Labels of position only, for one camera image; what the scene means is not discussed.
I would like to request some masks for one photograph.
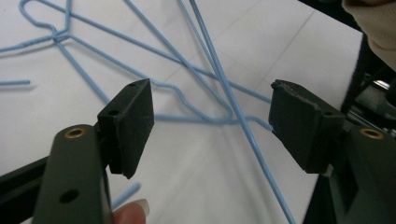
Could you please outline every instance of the fingernail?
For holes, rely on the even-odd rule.
[[[140,205],[140,207],[143,208],[143,211],[145,212],[145,216],[149,216],[149,202],[146,199],[140,199],[137,201],[134,201],[133,203],[137,203]]]

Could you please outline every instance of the black plastic part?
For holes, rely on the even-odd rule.
[[[396,141],[354,127],[344,142],[330,186],[338,223],[396,223]]]
[[[21,223],[33,215],[46,164],[43,158],[0,177],[0,223]]]
[[[77,125],[60,131],[47,162],[33,223],[111,223],[105,178],[95,129]]]
[[[151,87],[148,79],[126,86],[99,113],[96,128],[109,152],[113,174],[131,178],[154,125]]]
[[[345,116],[302,86],[276,80],[269,122],[300,167],[323,174],[329,164],[330,145],[340,135]]]
[[[319,175],[304,224],[336,224],[329,178]]]

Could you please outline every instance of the white table surface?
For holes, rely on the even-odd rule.
[[[65,5],[63,0],[53,2]],[[176,0],[134,3],[190,62],[209,69]],[[286,79],[339,108],[358,55],[359,32],[297,0],[197,0],[197,4],[230,80],[271,97],[270,84]],[[62,29],[64,14],[37,2],[26,8],[38,20]],[[73,1],[72,9],[168,51],[123,1]],[[177,84],[208,114],[224,115],[180,65],[80,21],[72,20],[71,33],[151,77]],[[21,15],[18,1],[1,1],[0,48],[48,34]],[[110,98],[138,80],[79,44],[65,43]],[[105,106],[51,42],[0,54],[0,80],[25,78],[32,84],[0,87],[0,175],[48,156],[57,132],[75,124],[93,125]],[[267,120],[269,105],[236,94],[247,115]],[[173,92],[154,88],[153,101],[156,113],[190,114]],[[305,174],[271,133],[256,124],[251,127],[291,212],[302,222],[316,176]],[[131,180],[111,175],[109,180],[113,199],[135,181],[141,182],[142,189],[129,201],[148,199],[148,223],[287,222],[238,126],[156,121],[136,175]]]

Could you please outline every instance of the tangled hangers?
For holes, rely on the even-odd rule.
[[[62,44],[62,41],[66,40],[66,39],[73,39],[76,42],[78,42],[80,45],[84,46],[85,48],[101,55],[102,57],[108,59],[109,61],[115,63],[116,65],[128,70],[129,72],[141,77],[141,78],[148,78],[148,76],[144,75],[143,73],[133,69],[132,67],[130,67],[129,65],[122,63],[121,61],[115,59],[114,57],[111,57],[110,55],[104,53],[103,51],[99,50],[98,48],[86,43],[85,41],[83,41],[82,39],[76,37],[75,35],[69,34],[68,30],[69,30],[69,22],[70,22],[70,17],[74,17],[80,21],[83,21],[85,23],[88,23],[89,25],[92,25],[102,31],[105,31],[109,34],[112,34],[114,36],[117,36],[119,38],[122,38],[132,44],[136,44],[137,46],[150,50],[156,54],[159,54],[169,60],[172,60],[176,63],[180,63],[184,66],[186,66],[191,72],[192,74],[197,78],[197,80],[204,85],[205,89],[208,90],[216,99],[217,101],[220,103],[220,105],[222,107],[224,107],[227,110],[227,116],[225,118],[222,119],[214,119],[209,117],[208,115],[206,115],[205,113],[203,113],[202,111],[200,111],[198,108],[196,108],[195,106],[191,105],[187,99],[184,97],[184,94],[182,93],[182,91],[175,85],[172,84],[168,84],[168,83],[164,83],[164,82],[160,82],[158,80],[155,79],[151,79],[151,83],[162,87],[162,88],[168,88],[168,89],[172,89],[177,93],[177,96],[179,97],[179,99],[181,100],[182,104],[184,106],[186,106],[191,112],[193,112],[194,114],[197,115],[197,117],[183,117],[183,116],[175,116],[175,115],[156,115],[156,119],[164,119],[164,120],[173,120],[173,121],[187,121],[187,122],[198,122],[198,123],[209,123],[209,124],[238,124],[240,123],[244,132],[247,135],[247,139],[249,140],[250,145],[252,146],[256,157],[259,160],[259,163],[262,167],[262,170],[265,174],[265,176],[267,177],[267,179],[270,182],[271,187],[273,188],[273,191],[276,195],[276,197],[279,200],[279,203],[282,207],[282,209],[284,210],[288,221],[290,223],[293,223],[294,220],[290,214],[289,208],[286,206],[286,203],[283,200],[283,197],[280,194],[279,189],[277,188],[274,179],[272,178],[268,168],[266,167],[265,162],[263,161],[263,157],[262,154],[260,153],[260,149],[257,146],[257,143],[254,139],[253,133],[250,130],[250,128],[248,127],[248,120],[252,120],[255,121],[257,123],[259,123],[262,127],[264,127],[267,130],[272,130],[272,127],[269,126],[268,124],[266,124],[264,121],[262,121],[261,119],[257,118],[257,117],[245,117],[242,110],[239,108],[239,105],[233,95],[233,93],[231,92],[231,87],[243,91],[246,94],[249,94],[253,97],[256,97],[260,100],[263,100],[266,103],[270,103],[270,100],[260,94],[258,94],[257,92],[251,91],[247,88],[244,88],[242,86],[239,86],[235,83],[229,82],[226,77],[224,76],[224,73],[222,71],[221,65],[219,63],[219,59],[216,55],[216,52],[214,51],[213,45],[211,43],[210,37],[207,34],[207,31],[205,30],[205,25],[202,21],[201,16],[199,15],[199,11],[198,11],[198,7],[195,5],[195,3],[193,1],[191,1],[191,5],[193,7],[194,13],[197,16],[197,20],[201,26],[201,30],[203,32],[203,35],[205,37],[205,41],[206,44],[208,45],[209,51],[210,51],[210,55],[209,52],[207,52],[207,49],[203,43],[203,41],[200,39],[200,36],[198,35],[198,32],[196,31],[196,28],[193,26],[193,23],[191,22],[191,18],[187,13],[187,10],[185,10],[184,6],[183,6],[183,12],[186,13],[189,22],[191,23],[191,27],[194,29],[194,32],[196,33],[201,46],[204,49],[204,52],[207,56],[207,59],[209,60],[209,62],[212,65],[212,68],[215,71],[216,75],[211,74],[210,72],[207,72],[205,69],[202,69],[200,67],[197,67],[196,65],[190,64],[188,63],[183,57],[182,55],[170,44],[170,42],[168,40],[166,40],[166,38],[155,28],[155,26],[152,25],[151,22],[149,22],[149,20],[137,9],[137,7],[135,7],[132,2],[130,1],[126,1],[126,3],[134,10],[134,12],[140,17],[141,20],[143,20],[145,22],[145,24],[151,29],[151,31],[153,31],[161,40],[162,42],[171,50],[176,54],[176,57],[160,51],[158,49],[155,49],[145,43],[142,43],[138,40],[135,40],[127,35],[121,34],[119,32],[116,32],[108,27],[105,27],[104,25],[101,25],[97,22],[91,21],[89,19],[86,19],[82,16],[79,16],[78,14],[75,14],[73,12],[71,12],[71,1],[67,0],[67,4],[66,4],[66,9],[63,9],[61,7],[58,7],[50,2],[44,1],[44,0],[36,0],[42,4],[45,4],[49,7],[52,7],[54,9],[57,9],[59,11],[62,11],[63,13],[65,13],[65,26],[62,29],[62,31],[57,31],[56,28],[54,26],[52,26],[51,24],[48,23],[44,23],[44,22],[38,22],[36,20],[34,20],[24,9],[24,6],[27,2],[29,2],[31,0],[22,0],[20,3],[20,10],[21,13],[25,16],[25,18],[27,20],[29,20],[33,25],[38,26],[38,27],[43,27],[46,29],[50,29],[52,32],[52,35],[47,35],[47,36],[43,36],[40,38],[36,38],[30,41],[26,41],[23,42],[17,46],[14,47],[10,47],[10,48],[5,48],[5,49],[0,49],[0,52],[3,51],[9,51],[9,50],[14,50],[14,49],[24,49],[27,48],[33,44],[37,44],[37,43],[41,43],[44,41],[49,41],[49,40],[53,40],[55,45],[57,45],[57,47],[61,50],[61,52],[64,54],[64,56],[69,60],[69,62],[71,64],[73,64],[73,66],[78,70],[78,72],[83,76],[83,78],[87,81],[87,83],[91,86],[91,88],[100,96],[100,98],[105,102],[108,103],[109,100],[106,97],[106,95],[102,92],[102,90],[95,84],[95,82],[88,76],[88,74],[83,70],[83,68],[78,64],[78,62],[73,58],[73,56],[67,51],[67,49],[64,47],[64,45]],[[200,74],[206,75],[208,77],[214,78],[216,80],[218,80],[221,84],[221,86],[223,87],[223,89],[226,92],[226,95],[229,99],[229,101],[232,103],[233,106],[233,111],[235,112],[236,116],[238,119],[233,119],[233,111],[231,110],[230,106],[226,104],[226,102],[218,95],[218,93],[216,91],[214,91],[206,82],[205,80],[201,77]]]

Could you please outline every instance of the blue wire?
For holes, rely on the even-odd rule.
[[[30,80],[10,80],[10,81],[0,81],[0,86],[16,86],[16,85],[29,85]]]
[[[196,72],[196,70],[191,66],[189,62],[178,52],[175,47],[161,34],[161,32],[149,21],[149,19],[146,18],[146,16],[131,2],[128,0],[125,0],[127,5],[136,13],[136,15],[148,26],[148,28],[154,32],[156,36],[158,36],[161,41],[165,44],[166,47],[168,47],[176,56],[183,62],[183,64],[195,75],[195,77],[198,78],[198,80],[208,89],[210,92],[216,97],[216,99],[219,101],[221,105],[223,105],[228,112],[228,117],[230,118],[233,115],[232,109],[228,106],[228,104],[219,96],[219,94],[214,91],[212,88],[210,88],[209,84]]]
[[[205,44],[204,44],[204,41],[202,40],[201,36],[199,35],[198,30],[197,30],[197,28],[195,27],[195,24],[194,24],[194,22],[192,21],[189,12],[187,11],[186,7],[184,6],[184,4],[183,4],[183,2],[182,2],[181,0],[178,0],[178,3],[179,3],[180,6],[181,6],[181,10],[183,11],[184,16],[187,18],[187,21],[189,22],[190,27],[191,27],[192,30],[194,31],[195,36],[197,37],[198,42],[199,42],[199,44],[201,45],[201,48],[202,48],[202,50],[204,51],[207,60],[209,61],[210,65],[211,65],[212,68],[213,68],[213,71],[215,71],[215,73],[217,74],[217,73],[218,73],[218,68],[217,68],[216,65],[214,64],[212,57],[210,56],[209,52],[207,51],[207,48],[206,48],[206,46],[205,46]]]
[[[274,178],[272,177],[267,164],[265,163],[264,157],[262,156],[260,148],[256,142],[253,131],[251,131],[251,129],[245,119],[244,112],[242,111],[241,107],[239,106],[239,104],[235,98],[235,95],[233,94],[233,91],[231,90],[231,86],[228,83],[227,77],[225,76],[224,71],[222,70],[218,55],[215,51],[215,48],[213,47],[213,43],[212,43],[210,36],[206,30],[205,23],[202,19],[201,13],[199,12],[198,6],[196,5],[194,0],[190,0],[190,3],[192,6],[192,9],[194,11],[195,17],[201,27],[201,32],[204,35],[204,39],[205,39],[205,42],[209,48],[212,59],[216,65],[216,67],[219,69],[219,80],[220,80],[221,87],[224,89],[224,91],[225,91],[225,93],[233,107],[233,111],[241,123],[241,127],[247,137],[247,140],[249,141],[250,146],[252,147],[254,154],[257,157],[257,160],[259,161],[260,167],[262,168],[262,172],[264,173],[265,177],[267,178],[267,180],[268,180],[268,182],[269,182],[269,184],[270,184],[270,186],[271,186],[271,188],[272,188],[272,190],[273,190],[273,192],[274,192],[274,194],[275,194],[275,196],[276,196],[276,198],[277,198],[277,200],[278,200],[278,202],[286,216],[286,219],[288,220],[289,223],[294,224],[294,223],[296,223],[294,220],[294,217],[293,217],[291,211],[289,210],[289,207],[288,207],[286,201],[284,200],[279,188],[277,187],[277,184],[276,184]]]
[[[86,47],[87,49],[90,49],[91,51],[101,55],[102,57],[106,58],[107,60],[113,62],[114,64],[118,65],[119,67],[141,77],[141,78],[149,78],[147,75],[137,71],[136,69],[132,68],[131,66],[128,66],[125,63],[120,62],[119,60],[109,56],[108,54],[104,53],[103,51],[99,50],[98,48],[95,48],[94,46],[91,46],[90,44],[86,43],[85,41],[81,40],[80,38],[74,36],[74,35],[69,35],[69,37],[73,40],[75,40],[76,42],[78,42],[80,45]],[[202,119],[205,119],[209,122],[214,122],[214,123],[220,123],[220,122],[225,122],[226,120],[229,120],[229,118],[225,118],[225,119],[213,119],[210,118],[208,115],[206,115],[205,113],[203,113],[201,110],[199,110],[198,108],[196,108],[195,106],[191,105],[187,99],[185,98],[183,92],[175,85],[172,84],[167,84],[167,83],[163,83],[160,82],[154,78],[150,79],[151,83],[159,86],[159,87],[163,87],[163,88],[168,88],[168,89],[172,89],[174,90],[179,99],[181,100],[182,104],[185,105],[190,111],[192,111],[194,114],[198,115],[199,117],[201,117]]]
[[[65,12],[65,16],[64,16],[64,28],[62,29],[62,31],[58,32],[57,35],[62,35],[62,34],[67,33],[69,31],[71,6],[72,6],[71,0],[67,0],[67,2],[66,2],[66,12]]]
[[[130,188],[125,190],[120,197],[118,197],[116,200],[113,201],[111,204],[112,209],[118,208],[120,205],[122,205],[125,201],[127,201],[130,197],[132,197],[138,190],[140,190],[141,185],[139,182],[134,183]]]
[[[56,28],[55,26],[49,24],[49,23],[45,23],[45,22],[41,22],[41,21],[36,21],[33,17],[31,17],[25,10],[25,5],[26,3],[30,2],[32,0],[21,0],[20,1],[20,12],[22,13],[22,15],[29,21],[31,22],[34,26],[37,27],[41,27],[41,28],[45,28],[45,29],[49,29],[52,31],[52,34],[55,35],[56,33]]]
[[[48,6],[48,7],[52,7],[54,9],[58,10],[58,11],[61,11],[61,12],[65,13],[64,8],[61,8],[61,7],[59,7],[59,6],[55,5],[55,4],[52,4],[51,2],[47,2],[47,1],[44,1],[44,0],[37,0],[37,1],[42,3],[42,4],[44,4],[44,5],[46,5],[46,6]],[[82,17],[82,16],[80,16],[80,15],[74,13],[74,12],[71,12],[70,15],[71,15],[71,17],[74,17],[74,18],[76,18],[79,21],[83,21],[83,22],[85,22],[85,23],[87,23],[87,24],[89,24],[89,25],[91,25],[93,27],[96,27],[97,29],[100,29],[100,30],[102,30],[102,31],[104,31],[104,32],[106,32],[108,34],[117,36],[117,37],[119,37],[119,38],[121,38],[121,39],[123,39],[123,40],[125,40],[125,41],[127,41],[129,43],[131,43],[131,44],[135,44],[135,45],[137,45],[137,46],[139,46],[139,47],[141,47],[143,49],[146,49],[146,50],[149,50],[149,51],[151,51],[153,53],[161,55],[161,56],[163,56],[164,58],[166,58],[168,60],[171,60],[173,62],[182,64],[182,61],[180,59],[178,59],[177,57],[175,57],[175,56],[173,56],[173,55],[171,55],[171,54],[169,54],[167,52],[161,51],[159,49],[155,49],[154,47],[152,47],[152,46],[150,46],[148,44],[145,44],[145,43],[143,43],[143,42],[141,42],[139,40],[133,39],[133,38],[127,36],[127,35],[121,34],[121,33],[117,32],[115,30],[112,30],[112,29],[110,29],[108,27],[105,27],[102,24],[99,24],[99,23],[97,23],[95,21],[91,21],[91,20],[89,20],[89,19],[87,19],[85,17]],[[218,80],[216,78],[216,76],[214,76],[210,72],[206,71],[205,69],[200,68],[200,67],[198,67],[196,65],[193,65],[192,67],[195,68],[199,73],[201,73],[201,74],[203,74],[203,75],[205,75],[207,77],[211,77],[211,78],[214,78],[214,79]],[[271,104],[271,99],[269,99],[269,98],[267,98],[267,97],[265,97],[265,96],[263,96],[261,94],[258,94],[255,91],[252,91],[252,90],[250,90],[248,88],[245,88],[245,87],[240,86],[240,85],[238,85],[236,83],[233,83],[233,82],[230,82],[230,84],[234,88],[239,90],[239,91],[242,91],[242,92],[244,92],[244,93],[246,93],[248,95],[251,95],[251,96],[253,96],[253,97],[255,97],[255,98],[259,99],[259,100],[262,100],[262,101],[264,101],[264,102],[266,102],[268,104]]]
[[[2,48],[2,49],[0,49],[0,53],[6,52],[6,51],[17,50],[17,49],[25,49],[25,48],[27,48],[29,46],[32,46],[32,45],[35,45],[35,44],[39,44],[39,43],[42,43],[42,42],[46,42],[46,41],[49,41],[51,39],[52,39],[51,35],[42,36],[42,37],[39,37],[39,38],[35,38],[35,39],[32,39],[32,40],[28,40],[28,41],[22,42],[22,43],[20,43],[20,44],[18,44],[16,46]]]
[[[58,46],[58,48],[61,50],[61,52],[64,54],[64,56],[69,60],[71,64],[78,70],[78,72],[81,74],[81,76],[85,79],[85,81],[90,85],[90,87],[99,94],[100,98],[105,102],[107,105],[110,103],[110,100],[108,97],[105,95],[105,93],[96,85],[96,83],[88,76],[88,74],[82,69],[82,67],[78,64],[78,62],[73,58],[73,56],[67,51],[67,49],[58,41],[55,42],[55,44]]]

